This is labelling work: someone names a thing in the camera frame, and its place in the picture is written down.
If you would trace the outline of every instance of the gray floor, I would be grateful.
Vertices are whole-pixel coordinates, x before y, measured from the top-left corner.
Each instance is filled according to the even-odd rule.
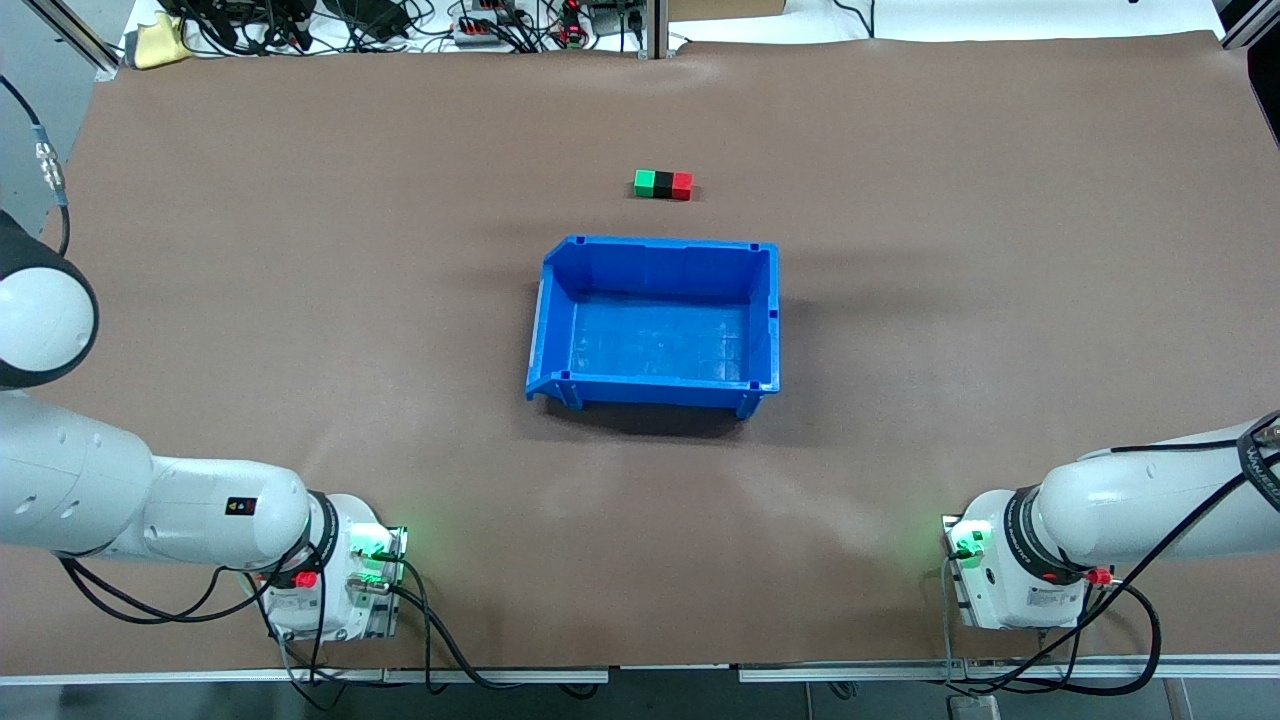
[[[128,17],[131,0],[72,3],[108,41],[114,42]],[[93,70],[22,3],[0,1],[0,72],[35,105],[59,152],[74,152],[74,138],[88,108]],[[28,232],[38,232],[52,205],[31,151],[27,120],[18,106],[0,97],[0,208]],[[68,188],[73,217],[74,186]],[[246,642],[259,642],[248,638]],[[942,688],[920,683],[863,683],[858,697],[837,700],[826,684],[810,688],[813,716],[942,719]],[[330,697],[332,689],[317,691]],[[1190,706],[1197,720],[1262,720],[1280,717],[1280,680],[1192,680]],[[1012,720],[1069,717],[1166,720],[1171,717],[1161,683],[1123,698],[1066,694],[1001,696],[1001,712]],[[596,697],[576,701],[554,687],[486,692],[454,687],[429,697],[421,687],[351,689],[328,717],[795,717],[808,714],[803,684],[740,684],[721,671],[614,671]],[[161,717],[215,720],[247,717],[314,717],[293,691],[279,683],[151,684],[92,687],[0,688],[0,719],[91,720],[100,717]]]

